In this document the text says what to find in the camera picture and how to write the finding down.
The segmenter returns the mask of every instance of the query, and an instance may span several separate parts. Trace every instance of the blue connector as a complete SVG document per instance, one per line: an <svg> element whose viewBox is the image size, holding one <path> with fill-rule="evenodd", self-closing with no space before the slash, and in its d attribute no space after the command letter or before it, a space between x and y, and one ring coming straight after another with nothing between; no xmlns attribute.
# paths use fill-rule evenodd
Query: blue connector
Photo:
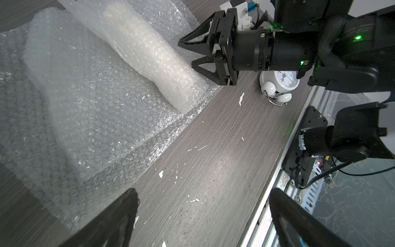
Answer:
<svg viewBox="0 0 395 247"><path fill-rule="evenodd" d="M253 10L255 10L255 2L252 1L248 3L248 12L250 13Z"/></svg>

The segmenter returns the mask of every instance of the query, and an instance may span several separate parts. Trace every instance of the bubble wrap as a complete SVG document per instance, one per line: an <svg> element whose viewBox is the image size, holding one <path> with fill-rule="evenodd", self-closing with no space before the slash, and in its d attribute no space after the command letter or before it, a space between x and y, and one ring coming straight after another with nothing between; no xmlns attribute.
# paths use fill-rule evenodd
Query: bubble wrap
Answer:
<svg viewBox="0 0 395 247"><path fill-rule="evenodd" d="M165 0L151 3L133 2L134 8L139 13L147 13L144 18L148 22L150 19L155 20L149 23L156 30L161 29L160 21L156 19L166 20L165 23L169 26L162 29L163 37L171 37L171 35L166 35L166 32L167 30L173 31L174 26L177 25L182 28L176 36L181 37L191 31L190 25L196 26L197 24L182 3L179 4L180 2L177 1ZM152 6L155 6L154 9L151 12L147 11L147 8ZM197 107L185 115L179 114L163 98L153 82L143 80L144 78L136 71L126 66L126 63L104 41L89 31L82 32L85 27L70 17L70 14L57 9L46 9L43 13L47 16L42 19L41 25L50 28L49 25L52 24L48 33L53 36L56 36L56 32L59 31L55 28L56 25L64 24L65 28L75 25L77 31L74 35L77 34L79 37L74 36L74 39L86 41L86 43L77 42L78 46L75 46L83 58L86 58L83 53L86 50L92 52L96 50L91 56L106 54L105 57L101 57L103 60L100 60L103 67L96 68L100 71L97 81L103 80L105 76L108 78L110 71L122 66L122 72L128 73L130 78L133 76L133 78L142 79L139 87L134 88L134 96L137 98L138 95L143 98L145 95L146 98L150 97L152 102L157 102L157 107L152 108L153 116L158 121L166 119L162 120L163 125L157 125L157 132L151 133L151 137L142 141L140 146L130 149L126 156L114 160L108 167L98 171L86 181L80 181L80 177L74 172L71 160L68 159L68 154L60 142L56 141L57 137L54 134L56 129L52 126L48 98L43 97L27 76L27 67L22 56L30 25L26 24L0 34L0 162L5 164L54 216L67 227L78 230L132 186L212 99L219 87L208 82L209 88ZM191 52L177 49L177 39L171 38L174 41L170 44L179 54L187 56L188 59L196 59ZM81 67L85 68L86 72L90 72L92 65L98 66L98 63L86 62ZM121 81L117 78L113 80L113 83L121 83ZM137 99L131 99L130 103L135 103L136 108L143 108L144 105L143 100ZM140 127L143 129L144 126L148 124L142 124Z"/></svg>
<svg viewBox="0 0 395 247"><path fill-rule="evenodd" d="M192 109L207 90L190 64L125 0L59 2L137 72L155 82L181 113Z"/></svg>
<svg viewBox="0 0 395 247"><path fill-rule="evenodd" d="M29 78L48 99L55 135L80 181L182 116L155 84L130 69L108 47L71 14L57 9L35 16L26 42ZM173 74L182 70L178 67ZM208 84L200 76L196 79L204 86L191 84L196 88L190 93L203 94Z"/></svg>

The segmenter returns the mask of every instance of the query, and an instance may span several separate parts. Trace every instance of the clock face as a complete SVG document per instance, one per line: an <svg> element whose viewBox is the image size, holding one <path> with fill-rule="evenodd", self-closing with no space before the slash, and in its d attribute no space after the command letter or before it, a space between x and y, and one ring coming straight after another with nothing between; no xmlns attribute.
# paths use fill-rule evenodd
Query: clock face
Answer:
<svg viewBox="0 0 395 247"><path fill-rule="evenodd" d="M276 71L278 81L286 87L293 87L297 80L294 79L292 71Z"/></svg>

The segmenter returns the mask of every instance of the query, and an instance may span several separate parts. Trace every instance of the white alarm clock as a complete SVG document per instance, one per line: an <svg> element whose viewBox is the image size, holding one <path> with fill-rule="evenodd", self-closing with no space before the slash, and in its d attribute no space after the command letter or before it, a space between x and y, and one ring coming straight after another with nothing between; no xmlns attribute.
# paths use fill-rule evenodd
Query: white alarm clock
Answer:
<svg viewBox="0 0 395 247"><path fill-rule="evenodd" d="M296 71L262 71L259 76L262 93L266 94L269 101L277 106L282 106L292 99L289 92L297 88L299 79L296 79Z"/></svg>

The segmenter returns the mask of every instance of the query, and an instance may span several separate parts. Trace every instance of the black cable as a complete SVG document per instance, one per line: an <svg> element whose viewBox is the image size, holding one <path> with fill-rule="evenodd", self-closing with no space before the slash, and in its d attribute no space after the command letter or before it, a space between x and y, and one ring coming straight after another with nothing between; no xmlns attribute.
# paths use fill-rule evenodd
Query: black cable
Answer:
<svg viewBox="0 0 395 247"><path fill-rule="evenodd" d="M339 170L339 169L341 169L341 168L343 168L343 167L346 167L346 166L348 166L348 165L350 165L350 164L351 164L351 162L346 162L346 163L340 164L340 165L338 165L338 166L335 166L335 167L333 167L333 168L327 170L327 171L324 172L324 173L321 173L320 175L315 176L314 178L312 178L312 179L309 181L309 183L308 183L305 187L300 187L300 185L299 185L298 176L299 176L299 170L300 170L300 169L299 169L299 166L298 166L298 168L297 168L297 170L296 170L297 173L295 174L295 187L296 187L297 189L299 189L299 190L304 190L304 189L306 189L307 187L309 187L310 185L312 185L313 183L315 183L317 180L319 180L319 179L325 177L326 175L329 175L329 174L331 174L331 173L333 173L333 172L335 172L335 171L337 171L337 170Z"/></svg>
<svg viewBox="0 0 395 247"><path fill-rule="evenodd" d="M256 6L256 23L254 23L254 27L252 28L252 30L257 29L258 27L256 26L259 23L259 4L255 4Z"/></svg>
<svg viewBox="0 0 395 247"><path fill-rule="evenodd" d="M251 28L252 30L258 29L258 28L262 25L263 22L269 21L269 14L268 14L267 10L266 10L266 11L263 13L263 15L260 17L260 14L259 14L259 7L257 7L256 9L257 9L257 11L258 11L258 17L257 17L257 19L256 19L256 23L255 23L254 27Z"/></svg>
<svg viewBox="0 0 395 247"><path fill-rule="evenodd" d="M333 163L334 166L336 166L335 161L333 160L333 156L332 156L332 163ZM363 173L363 174L352 174L352 173L344 172L344 171L342 171L340 169L339 169L339 171L341 173L344 173L344 174L349 175L349 176L364 177L364 176L376 175L376 174L380 174L380 173L383 173L383 172L391 171L393 169L395 169L395 166L387 168L387 169L384 169L384 170L381 170L381 171L378 171L378 172Z"/></svg>

